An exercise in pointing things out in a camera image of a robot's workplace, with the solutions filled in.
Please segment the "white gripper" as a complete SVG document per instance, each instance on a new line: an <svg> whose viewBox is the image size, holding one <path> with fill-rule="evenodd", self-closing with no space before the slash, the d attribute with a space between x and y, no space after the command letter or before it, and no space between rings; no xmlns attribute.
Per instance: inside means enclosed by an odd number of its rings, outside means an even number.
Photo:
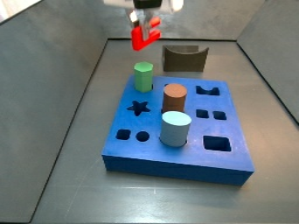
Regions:
<svg viewBox="0 0 299 224"><path fill-rule="evenodd" d="M136 11L143 10L144 20L141 24L143 30L143 40L148 40L151 31L151 20L153 18L153 11L159 10L163 12L176 12L183 8L184 0L103 0L104 4L116 7L128 8L125 14L129 20L132 28L139 26L139 19L136 16Z"/></svg>

